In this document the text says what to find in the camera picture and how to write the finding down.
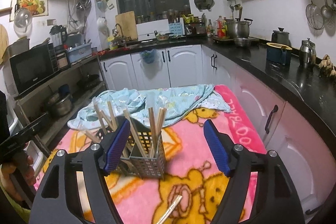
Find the person's left hand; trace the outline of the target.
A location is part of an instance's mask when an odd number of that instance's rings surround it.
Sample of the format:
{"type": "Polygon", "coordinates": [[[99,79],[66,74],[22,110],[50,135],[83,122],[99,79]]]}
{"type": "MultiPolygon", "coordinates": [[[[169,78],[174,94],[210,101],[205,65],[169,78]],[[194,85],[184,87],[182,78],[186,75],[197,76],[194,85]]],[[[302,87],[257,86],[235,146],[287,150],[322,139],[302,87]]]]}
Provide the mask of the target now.
{"type": "Polygon", "coordinates": [[[1,165],[1,184],[4,191],[16,203],[22,203],[25,200],[21,195],[19,182],[24,180],[27,186],[33,186],[36,183],[33,163],[33,158],[22,151],[14,156],[13,162],[5,162],[1,165]]]}

